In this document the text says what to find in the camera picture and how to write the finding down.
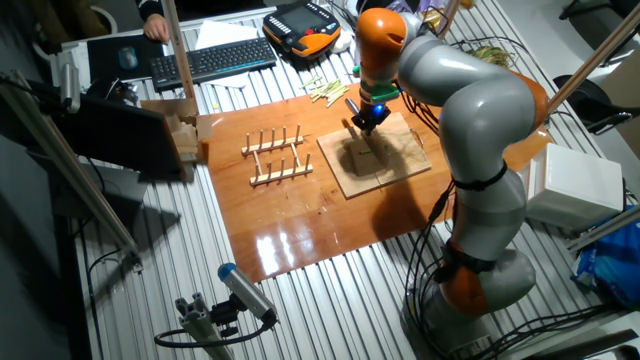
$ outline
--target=black keyboard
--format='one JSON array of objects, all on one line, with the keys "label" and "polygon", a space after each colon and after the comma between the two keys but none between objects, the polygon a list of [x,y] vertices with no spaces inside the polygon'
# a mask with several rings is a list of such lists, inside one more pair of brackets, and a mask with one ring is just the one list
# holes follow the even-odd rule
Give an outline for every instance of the black keyboard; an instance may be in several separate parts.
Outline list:
[{"label": "black keyboard", "polygon": [[[273,66],[276,57],[265,38],[218,45],[187,53],[194,83],[236,75],[248,70]],[[163,56],[151,60],[151,76],[156,91],[182,86],[176,57]]]}]

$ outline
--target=orange handheld controller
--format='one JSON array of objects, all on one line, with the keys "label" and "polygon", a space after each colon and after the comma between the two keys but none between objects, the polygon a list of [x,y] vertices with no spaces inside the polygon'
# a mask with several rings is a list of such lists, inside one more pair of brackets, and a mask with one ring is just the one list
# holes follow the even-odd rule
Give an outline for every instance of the orange handheld controller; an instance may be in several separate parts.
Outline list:
[{"label": "orange handheld controller", "polygon": [[338,39],[340,22],[320,6],[295,3],[267,15],[262,29],[284,51],[301,58],[315,58]]}]

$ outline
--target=metal pole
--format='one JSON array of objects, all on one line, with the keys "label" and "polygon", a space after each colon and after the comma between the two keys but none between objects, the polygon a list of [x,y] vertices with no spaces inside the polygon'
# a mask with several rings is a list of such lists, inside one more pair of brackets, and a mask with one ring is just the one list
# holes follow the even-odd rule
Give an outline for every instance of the metal pole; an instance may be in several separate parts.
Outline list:
[{"label": "metal pole", "polygon": [[447,35],[447,31],[449,31],[451,24],[453,24],[453,18],[456,16],[461,2],[462,0],[449,0],[449,3],[445,7],[444,15],[446,18],[442,19],[444,21],[440,20],[440,25],[438,26],[438,34],[440,34],[438,37],[440,39],[444,40],[444,36]]},{"label": "metal pole", "polygon": [[[16,83],[29,88],[26,80],[18,72],[12,73],[11,77]],[[18,115],[18,118],[33,134],[38,144],[69,181],[73,189],[93,212],[93,215],[104,226],[107,234],[122,249],[138,256],[136,242],[89,175],[84,171],[53,120],[49,116],[42,115],[33,97],[22,90],[3,84],[0,85],[0,96],[5,98],[9,106]]]},{"label": "metal pole", "polygon": [[640,206],[636,205],[633,209],[623,212],[622,214],[609,220],[609,222],[605,223],[604,225],[593,229],[592,231],[582,235],[576,240],[570,241],[567,249],[569,249],[569,251],[578,251],[583,247],[611,234],[612,232],[619,230],[638,220],[640,220]]},{"label": "metal pole", "polygon": [[600,44],[598,49],[591,55],[591,58],[587,60],[578,71],[569,79],[569,81],[558,90],[549,101],[548,113],[554,112],[560,104],[565,101],[575,89],[582,84],[582,82],[591,74],[591,72],[600,65],[607,55],[609,55],[620,42],[624,41],[626,37],[635,30],[640,23],[640,3],[636,5],[635,9],[627,16],[622,24],[618,26],[609,37]]},{"label": "metal pole", "polygon": [[193,90],[193,79],[191,78],[191,70],[189,70],[189,60],[187,60],[187,52],[184,49],[182,41],[182,32],[180,31],[180,20],[176,11],[176,4],[173,0],[162,0],[162,9],[164,17],[167,20],[169,28],[169,36],[171,37],[171,45],[176,56],[178,65],[178,73],[182,80],[182,87],[187,99],[195,99],[196,93]]}]

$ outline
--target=person's hand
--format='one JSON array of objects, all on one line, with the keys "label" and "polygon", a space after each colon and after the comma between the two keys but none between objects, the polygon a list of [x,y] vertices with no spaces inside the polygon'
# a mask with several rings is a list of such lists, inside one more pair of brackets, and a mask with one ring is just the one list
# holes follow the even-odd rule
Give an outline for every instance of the person's hand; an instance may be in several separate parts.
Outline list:
[{"label": "person's hand", "polygon": [[153,14],[149,16],[143,30],[150,40],[162,41],[164,44],[169,43],[167,21],[161,15]]}]

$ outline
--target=mouse pad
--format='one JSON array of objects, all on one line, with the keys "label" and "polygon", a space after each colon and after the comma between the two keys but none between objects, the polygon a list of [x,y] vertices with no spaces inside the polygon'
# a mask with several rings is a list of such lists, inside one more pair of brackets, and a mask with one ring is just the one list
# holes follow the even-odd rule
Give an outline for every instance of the mouse pad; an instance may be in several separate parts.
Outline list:
[{"label": "mouse pad", "polygon": [[[118,61],[118,52],[127,46],[133,47],[138,58],[138,66],[131,70],[121,68]],[[163,56],[162,45],[151,42],[144,35],[92,40],[87,42],[87,49],[92,83],[116,77],[120,80],[151,77],[149,60]]]}]

